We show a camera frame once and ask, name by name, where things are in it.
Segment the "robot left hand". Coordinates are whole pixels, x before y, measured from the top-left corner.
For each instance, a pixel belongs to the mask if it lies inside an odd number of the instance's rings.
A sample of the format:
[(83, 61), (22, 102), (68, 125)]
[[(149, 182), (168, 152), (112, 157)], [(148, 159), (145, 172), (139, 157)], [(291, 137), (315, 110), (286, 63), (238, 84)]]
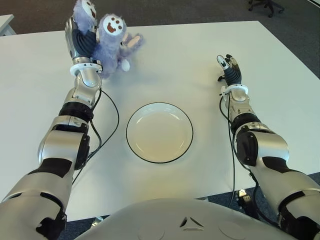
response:
[(65, 23), (65, 41), (73, 64), (90, 63), (97, 45), (96, 27), (83, 34), (71, 16)]

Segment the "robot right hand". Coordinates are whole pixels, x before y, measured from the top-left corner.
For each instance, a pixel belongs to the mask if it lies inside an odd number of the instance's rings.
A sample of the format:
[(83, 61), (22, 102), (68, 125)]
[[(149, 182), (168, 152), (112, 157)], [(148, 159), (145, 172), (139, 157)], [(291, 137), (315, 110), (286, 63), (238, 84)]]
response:
[(224, 80), (227, 86), (241, 84), (242, 82), (242, 74), (238, 62), (236, 59), (227, 54), (225, 57), (222, 55), (218, 55), (216, 57), (217, 62), (223, 70), (223, 75), (221, 75), (217, 81), (221, 82)]

